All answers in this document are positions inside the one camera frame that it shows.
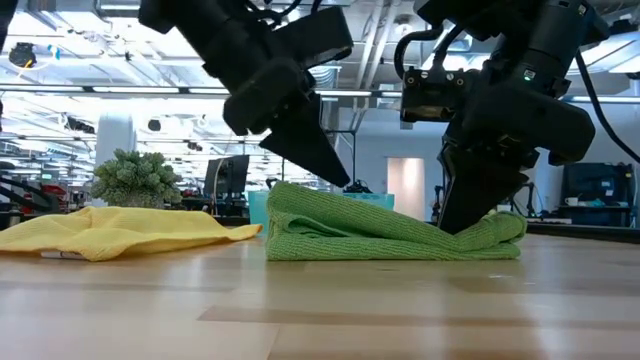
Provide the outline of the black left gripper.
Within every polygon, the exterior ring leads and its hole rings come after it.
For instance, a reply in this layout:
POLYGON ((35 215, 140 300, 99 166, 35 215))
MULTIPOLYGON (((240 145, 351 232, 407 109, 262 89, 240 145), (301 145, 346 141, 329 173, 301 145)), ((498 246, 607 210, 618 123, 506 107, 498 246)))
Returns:
POLYGON ((321 97, 310 75, 288 59, 265 64, 271 57, 265 18, 273 13, 202 15, 203 68, 229 90, 223 118, 232 131, 238 136, 268 132, 262 148, 333 185, 347 185, 350 177, 320 125, 321 97))

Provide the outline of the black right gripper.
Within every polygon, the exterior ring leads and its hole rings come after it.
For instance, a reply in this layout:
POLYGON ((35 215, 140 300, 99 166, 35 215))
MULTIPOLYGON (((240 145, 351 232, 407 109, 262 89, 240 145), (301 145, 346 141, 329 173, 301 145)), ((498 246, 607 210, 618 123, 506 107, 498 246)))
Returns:
POLYGON ((581 160, 595 136, 586 111, 563 103, 570 54, 501 49, 485 61, 472 102, 440 154, 448 182, 438 227, 457 234, 528 181, 540 148, 554 166, 581 160))

